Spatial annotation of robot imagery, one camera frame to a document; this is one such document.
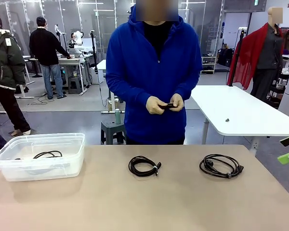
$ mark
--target blue hoodie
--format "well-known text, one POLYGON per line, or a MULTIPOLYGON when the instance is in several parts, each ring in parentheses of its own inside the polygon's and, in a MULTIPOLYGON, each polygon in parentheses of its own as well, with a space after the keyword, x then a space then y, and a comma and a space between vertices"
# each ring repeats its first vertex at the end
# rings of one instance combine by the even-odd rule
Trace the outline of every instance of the blue hoodie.
POLYGON ((158 60, 154 47, 144 36, 143 22, 136 21, 135 8, 131 8, 129 21, 111 35, 106 81, 109 89, 126 102, 127 136, 144 144, 166 144, 184 137, 185 108, 151 115, 145 107, 146 101, 156 96, 169 103, 175 93, 183 100, 190 98, 202 70, 198 36, 179 17, 158 60))

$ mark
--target gray floor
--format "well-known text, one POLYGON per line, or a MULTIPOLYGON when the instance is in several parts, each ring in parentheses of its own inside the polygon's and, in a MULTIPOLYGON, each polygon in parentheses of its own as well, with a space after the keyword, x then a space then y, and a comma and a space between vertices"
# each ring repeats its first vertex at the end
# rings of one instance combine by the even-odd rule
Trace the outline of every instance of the gray floor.
MULTIPOLYGON (((114 115, 102 115, 100 112, 25 112, 24 115, 31 127, 41 134, 83 132, 86 135, 87 145, 99 145, 101 121, 107 118, 114 119, 114 115)), ((187 110, 185 144, 201 144, 203 121, 204 116, 200 110, 187 110)), ((12 130, 13 126, 7 115, 0 115, 0 132, 6 140, 11 138, 8 132, 12 130)), ((277 161, 277 157, 289 152, 289 148, 284 148, 279 140, 278 137, 264 139, 260 144, 257 158, 289 192, 289 165, 283 166, 277 161)), ((244 137, 224 139, 225 144, 242 144, 246 147, 249 147, 249 142, 249 138, 244 137)), ((207 144, 221 143, 223 136, 209 127, 207 144)))
MULTIPOLYGON (((23 112, 72 112, 72 111, 106 111, 108 110, 105 105, 105 101, 108 98, 108 87, 106 81, 101 83, 101 94, 99 85, 91 85, 82 96, 78 94, 67 94, 67 97, 61 100, 54 101, 46 100, 46 97, 39 99, 41 95, 45 93, 43 78, 31 78, 35 81, 28 85, 29 92, 26 96, 33 96, 34 99, 18 99, 20 109, 23 112), (47 104, 41 105, 38 101, 42 100, 47 104)), ((215 73, 214 75, 201 75, 199 79, 199 85, 225 85, 226 73, 215 73)), ((199 109, 197 103, 193 99, 189 99, 185 102, 186 109, 199 109)), ((120 109, 124 110, 125 104, 120 105, 120 109)))

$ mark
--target clear plastic container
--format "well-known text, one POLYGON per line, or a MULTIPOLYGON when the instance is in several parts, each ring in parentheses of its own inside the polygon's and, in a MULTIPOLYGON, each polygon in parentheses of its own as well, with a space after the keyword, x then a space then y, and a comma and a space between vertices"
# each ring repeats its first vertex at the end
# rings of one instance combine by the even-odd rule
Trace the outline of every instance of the clear plastic container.
POLYGON ((75 177, 82 167, 84 146, 82 133, 19 136, 0 150, 0 170, 7 181, 75 177), (45 155, 33 159, 37 154, 49 151, 60 151, 62 157, 45 158, 50 156, 45 155))

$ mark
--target red fabric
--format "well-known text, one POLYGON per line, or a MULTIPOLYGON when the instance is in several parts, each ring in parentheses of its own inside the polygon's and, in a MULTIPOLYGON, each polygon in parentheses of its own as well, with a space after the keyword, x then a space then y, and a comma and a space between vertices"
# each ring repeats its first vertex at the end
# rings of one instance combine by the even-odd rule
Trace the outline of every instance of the red fabric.
MULTIPOLYGON (((261 50, 263 48, 263 44, 264 44, 266 34, 268 31, 268 26, 269 24, 266 23, 259 30, 256 30, 250 35, 243 38, 242 47, 241 47, 239 59, 237 62, 236 73, 235 73, 233 82, 240 82, 242 86, 244 87, 244 90, 246 90, 249 87, 250 81, 255 74, 258 59, 259 59, 261 50)), ((280 36, 282 37, 283 34, 282 34, 281 29, 279 29, 279 33, 280 33, 280 36)), ((231 75, 234 70, 235 59, 237 56, 237 47, 236 47, 235 54, 232 58, 227 85, 230 84, 231 75)))

